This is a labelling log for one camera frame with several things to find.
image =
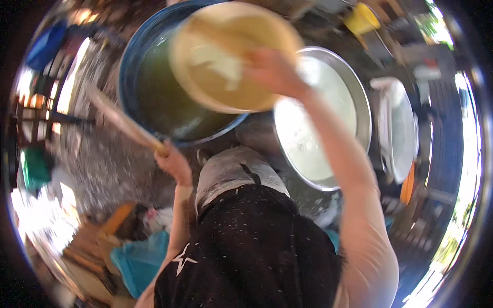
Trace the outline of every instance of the yellow bucket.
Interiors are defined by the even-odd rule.
[[[362,35],[380,28],[380,21],[373,11],[365,4],[358,3],[344,24],[354,35]]]

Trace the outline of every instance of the white container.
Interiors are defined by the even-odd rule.
[[[370,81],[380,90],[378,133],[381,156],[394,182],[402,183],[411,169],[418,147],[418,129],[402,82],[394,77]]]

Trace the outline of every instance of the hand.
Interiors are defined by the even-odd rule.
[[[310,89],[279,50],[258,48],[248,57],[251,63],[245,74],[268,90],[299,99]]]
[[[177,185],[192,186],[192,169],[187,159],[170,141],[165,141],[164,144],[169,151],[167,156],[154,153],[158,166],[174,177]]]

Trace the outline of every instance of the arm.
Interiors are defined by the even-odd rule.
[[[154,307],[154,288],[163,269],[181,253],[190,237],[190,225],[195,224],[196,215],[193,198],[192,171],[186,158],[168,142],[169,156],[154,154],[159,167],[175,178],[175,201],[173,202],[173,224],[166,257],[156,276],[137,300],[135,308]]]
[[[365,151],[278,52],[259,49],[251,57],[252,66],[246,69],[250,78],[304,105],[344,194],[340,238],[347,262],[334,307],[390,307],[397,290],[398,264]]]

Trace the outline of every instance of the star print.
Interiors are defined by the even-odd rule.
[[[186,246],[185,246],[185,249],[183,250],[183,252],[179,255],[176,256],[176,258],[174,258],[173,260],[171,260],[172,262],[178,262],[178,268],[176,269],[176,276],[178,277],[178,275],[181,273],[181,270],[183,270],[183,268],[185,267],[185,263],[188,261],[188,262],[192,262],[192,263],[198,263],[197,261],[191,259],[191,258],[185,258],[183,259],[183,256],[186,252],[186,249],[188,248],[188,246],[190,245],[190,243],[188,243]]]

